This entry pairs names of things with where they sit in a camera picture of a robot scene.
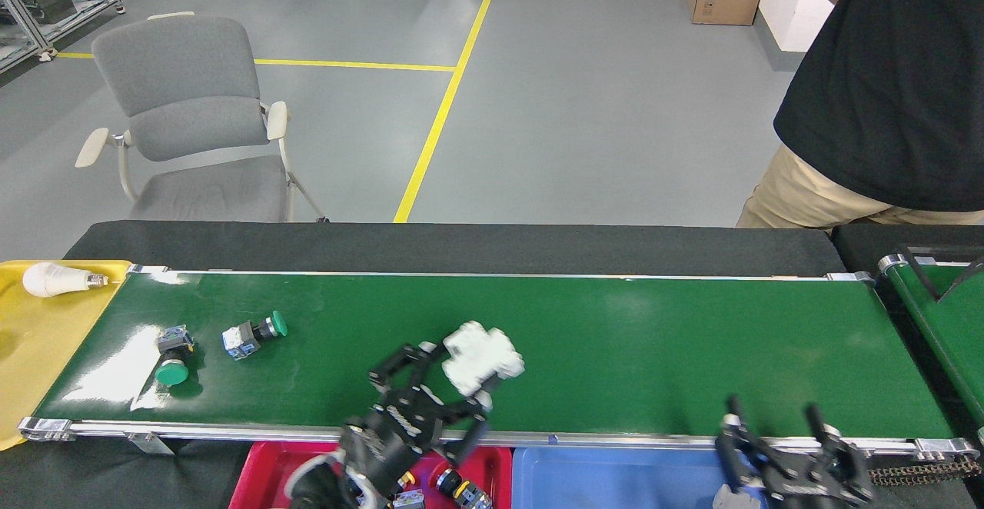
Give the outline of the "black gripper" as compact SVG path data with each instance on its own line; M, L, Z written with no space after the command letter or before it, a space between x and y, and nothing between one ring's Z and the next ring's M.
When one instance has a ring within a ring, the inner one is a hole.
M779 457L760 455L737 394L725 404L716 453L728 487L763 487L770 508L848 508L844 499L874 498L865 457L826 423L818 404L807 405L806 418L819 452Z
M405 342L369 370L380 399L365 417L348 422L341 435L345 473L363 494L396 494L398 480L437 439L440 456L460 466L485 435L491 394L479 389L457 403L440 403L424 383L437 361L438 344ZM407 389L409 394L392 394ZM461 421L467 422L463 435L446 439L446 429Z

